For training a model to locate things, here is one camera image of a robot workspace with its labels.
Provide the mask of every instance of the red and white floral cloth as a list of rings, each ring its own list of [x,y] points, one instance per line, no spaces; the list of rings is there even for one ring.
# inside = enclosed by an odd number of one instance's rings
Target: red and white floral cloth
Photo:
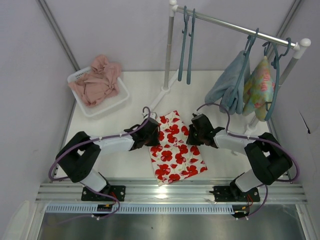
[[[150,148],[150,157],[159,186],[206,171],[199,149],[186,144],[189,130],[178,112],[170,112],[157,120],[160,145]]]

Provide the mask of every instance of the folded cloth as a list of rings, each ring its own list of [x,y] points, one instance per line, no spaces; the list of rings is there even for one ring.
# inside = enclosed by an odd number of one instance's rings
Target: folded cloth
[[[270,68],[266,56],[256,66],[250,78],[244,85],[243,115],[247,116],[253,111],[260,121],[265,121],[267,115],[266,102],[272,102],[275,83],[270,76]]]
[[[104,99],[119,93],[117,78],[121,74],[119,63],[110,63],[106,56],[97,56],[91,64],[91,72],[85,73],[69,87],[76,92],[87,107],[94,107]]]
[[[187,145],[189,130],[177,111],[158,118],[160,145],[150,148],[158,185],[171,184],[207,170],[196,146]]]
[[[222,75],[218,78],[213,88],[207,93],[204,98],[206,104],[211,104],[222,98],[221,105],[225,107],[228,112],[233,115],[234,113],[242,114],[244,104],[243,104],[243,94],[244,94],[244,84],[250,77],[250,61],[248,60],[243,76],[240,80],[237,93],[232,101],[231,107],[228,107],[227,103],[230,99],[230,95],[235,89],[241,68],[245,62],[245,51],[239,52],[233,62],[224,70]]]

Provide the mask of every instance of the clothes hanger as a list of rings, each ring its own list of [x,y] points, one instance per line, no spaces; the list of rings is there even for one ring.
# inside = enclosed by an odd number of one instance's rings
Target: clothes hanger
[[[277,96],[278,96],[278,91],[279,91],[279,78],[280,78],[279,60],[280,60],[281,57],[284,57],[284,56],[286,56],[288,54],[288,52],[290,50],[290,46],[291,46],[291,38],[288,37],[286,40],[288,41],[287,49],[286,49],[285,53],[280,54],[280,56],[279,56],[276,44],[271,42],[272,47],[274,49],[274,54],[275,54],[273,62],[271,62],[271,66],[273,66],[273,68],[276,69],[276,74],[275,74],[275,85],[274,85],[274,93],[273,93],[272,101],[271,102],[269,102],[269,101],[265,102],[265,109],[267,111],[267,114],[266,114],[266,116],[264,118],[265,121],[268,121],[271,118],[271,114],[272,114],[272,112],[274,111],[274,108],[275,108],[275,104],[276,104],[276,100],[277,100]],[[269,51],[269,48],[270,48],[270,42],[267,41],[262,46],[265,47],[264,48],[264,55],[266,56],[268,51]]]
[[[254,45],[255,41],[256,41],[256,38],[257,38],[257,35],[258,35],[258,32],[259,32],[259,28],[256,29],[255,31],[255,35],[254,36],[251,36],[249,35],[247,37],[247,41],[246,41],[246,44],[245,44],[245,49],[244,49],[244,53],[243,55],[245,56],[244,58],[244,63],[242,65],[242,68],[241,68],[241,71],[240,71],[240,74],[239,74],[239,77],[238,77],[238,80],[236,81],[236,84],[234,86],[234,89],[230,95],[230,98],[228,100],[228,107],[231,107],[234,99],[235,99],[235,96],[236,96],[236,92],[238,91],[238,87],[239,87],[239,84],[240,84],[240,81],[241,81],[241,78],[242,76],[244,75],[244,72],[245,72],[245,69],[246,69],[246,65],[248,63],[248,60],[249,60],[249,55],[250,55],[250,51],[251,51],[251,48],[252,46]]]
[[[189,48],[189,61],[188,61],[188,69],[186,72],[186,84],[190,85],[191,83],[191,61],[192,61],[192,50],[194,45],[194,36],[195,36],[195,22],[196,22],[196,9],[193,9],[192,14],[192,28],[191,33],[189,33],[190,39],[190,48]]]
[[[188,32],[189,14],[187,13],[187,6],[184,6],[184,8],[183,8],[183,20],[184,20],[184,30],[182,30],[183,40],[182,40],[180,66],[179,66],[179,72],[178,72],[178,81],[179,82],[181,82],[182,72],[184,70],[184,56],[185,56],[186,38],[187,38],[187,32]]]

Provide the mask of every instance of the blue garment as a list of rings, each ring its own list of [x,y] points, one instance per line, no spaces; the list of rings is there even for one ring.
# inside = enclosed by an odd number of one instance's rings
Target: blue garment
[[[239,52],[236,58],[232,63],[224,70],[222,75],[218,78],[213,88],[207,93],[204,98],[206,104],[211,104],[222,98],[220,104],[224,106],[228,112],[233,115],[235,113],[242,114],[244,109],[243,103],[243,94],[244,94],[244,85],[250,77],[250,61],[248,60],[243,76],[240,80],[237,93],[232,101],[231,107],[228,107],[228,101],[231,93],[233,92],[235,85],[237,83],[241,68],[245,61],[245,51]]]

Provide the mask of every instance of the white table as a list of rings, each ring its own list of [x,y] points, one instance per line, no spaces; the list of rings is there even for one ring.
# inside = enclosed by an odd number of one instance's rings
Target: white table
[[[204,103],[207,92],[223,71],[192,71],[191,85],[186,84],[186,72],[182,82],[176,82],[159,105],[155,108],[158,116],[177,110],[188,126],[192,113]],[[122,109],[110,113],[101,119],[91,119],[83,115],[77,105],[75,107],[66,142],[77,132],[85,131],[88,135],[106,136],[116,134],[135,124],[141,124],[142,108],[148,106],[160,92],[164,82],[164,71],[123,72],[121,79],[128,88],[131,97]],[[227,115],[219,111],[217,106],[204,107],[200,112],[206,114],[214,128],[225,127]],[[253,119],[254,113],[244,117],[234,114],[231,116],[230,130],[243,134],[245,126]],[[255,135],[269,132],[265,122],[259,122]],[[195,175],[189,180],[211,180],[219,178],[234,178],[250,169],[246,156],[234,155],[230,150],[215,149],[208,146],[199,147],[201,156],[208,171]],[[99,156],[94,168],[106,178],[154,179],[154,171],[149,155],[149,148],[144,146],[130,152],[117,152]],[[59,168],[56,177],[65,177]]]

